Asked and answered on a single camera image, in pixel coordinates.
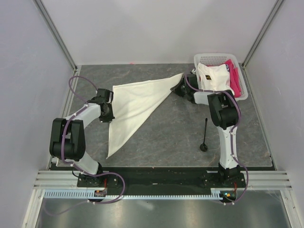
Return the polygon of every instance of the white garment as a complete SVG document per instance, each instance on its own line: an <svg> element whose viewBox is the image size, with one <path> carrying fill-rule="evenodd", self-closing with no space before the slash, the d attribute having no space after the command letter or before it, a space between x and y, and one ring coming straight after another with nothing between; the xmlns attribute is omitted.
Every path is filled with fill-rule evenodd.
<svg viewBox="0 0 304 228"><path fill-rule="evenodd" d="M200 85L202 89L223 91L231 90L229 67L226 64L220 66L205 66L198 64L197 74L200 76Z"/></svg>
<svg viewBox="0 0 304 228"><path fill-rule="evenodd" d="M171 93L183 74L170 78L113 86L115 119L109 125L108 157L118 151Z"/></svg>

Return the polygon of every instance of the folded fabric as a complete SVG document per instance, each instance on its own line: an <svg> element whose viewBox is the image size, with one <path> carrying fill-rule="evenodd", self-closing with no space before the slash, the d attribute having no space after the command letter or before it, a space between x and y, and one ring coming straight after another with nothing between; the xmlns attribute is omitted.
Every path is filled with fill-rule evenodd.
<svg viewBox="0 0 304 228"><path fill-rule="evenodd" d="M171 93L183 74L113 86L115 119L109 125L108 157L118 151Z"/></svg>
<svg viewBox="0 0 304 228"><path fill-rule="evenodd" d="M230 87L234 91L234 97L240 97L241 96L241 87L239 86L239 80L238 80L238 68L234 67L231 59L227 60L225 62L229 66L230 71Z"/></svg>
<svg viewBox="0 0 304 228"><path fill-rule="evenodd" d="M229 89L234 94L233 89L230 87L229 67L226 64L212 67L199 63L197 68L202 89L214 91Z"/></svg>

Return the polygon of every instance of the laundry basket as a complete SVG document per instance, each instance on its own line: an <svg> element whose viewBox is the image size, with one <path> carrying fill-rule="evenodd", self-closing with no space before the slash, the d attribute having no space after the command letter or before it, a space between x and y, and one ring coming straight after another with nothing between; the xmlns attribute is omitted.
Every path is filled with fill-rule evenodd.
<svg viewBox="0 0 304 228"><path fill-rule="evenodd" d="M239 86L241 87L241 96L236 97L236 101L239 100L246 100L248 98L248 91L246 88L246 84L244 81L244 77L242 74L241 69L239 68L239 64L237 61L237 58L232 55L232 54L223 54L223 53L206 53L206 54L197 54L194 56L194 65L195 69L197 70L198 64L202 63L206 66L212 67L212 66L219 66L224 64L227 60L231 59L234 67L237 68L238 70L238 79L239 79ZM208 105L208 99L207 95L211 94L208 92L197 92L194 94L195 100L199 101L200 104L205 104Z"/></svg>

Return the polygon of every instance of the pink cloth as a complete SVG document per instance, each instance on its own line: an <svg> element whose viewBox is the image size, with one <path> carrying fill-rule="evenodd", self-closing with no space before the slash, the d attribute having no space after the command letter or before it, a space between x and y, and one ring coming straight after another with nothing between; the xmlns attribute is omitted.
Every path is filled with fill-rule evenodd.
<svg viewBox="0 0 304 228"><path fill-rule="evenodd" d="M239 80L238 80L238 68L234 68L234 65L231 61L231 59L227 60L225 62L229 66L230 71L230 87L234 91L234 97L240 97L241 96L241 87L239 86Z"/></svg>

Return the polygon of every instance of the wall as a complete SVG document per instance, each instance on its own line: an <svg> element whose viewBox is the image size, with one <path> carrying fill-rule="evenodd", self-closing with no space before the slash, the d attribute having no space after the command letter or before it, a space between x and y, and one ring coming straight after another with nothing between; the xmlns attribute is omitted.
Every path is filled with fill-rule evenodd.
<svg viewBox="0 0 304 228"><path fill-rule="evenodd" d="M2 1L0 23L0 221L19 228L72 69L33 1Z"/></svg>
<svg viewBox="0 0 304 228"><path fill-rule="evenodd" d="M78 65L243 61L275 0L43 0Z"/></svg>
<svg viewBox="0 0 304 228"><path fill-rule="evenodd" d="M304 212L304 1L285 1L247 66L276 165Z"/></svg>

